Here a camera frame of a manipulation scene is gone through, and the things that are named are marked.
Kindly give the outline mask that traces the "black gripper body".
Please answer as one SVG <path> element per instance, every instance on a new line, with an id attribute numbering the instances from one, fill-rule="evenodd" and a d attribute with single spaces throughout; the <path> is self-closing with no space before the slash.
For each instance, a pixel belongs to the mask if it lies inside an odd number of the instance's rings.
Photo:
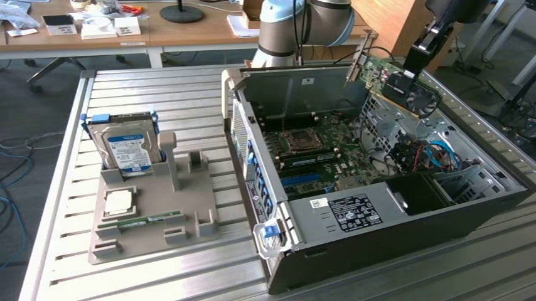
<path id="1" fill-rule="evenodd" d="M 455 22 L 468 24 L 479 19 L 490 2 L 490 0 L 427 0 L 426 7 L 435 15 L 436 24 Z"/>

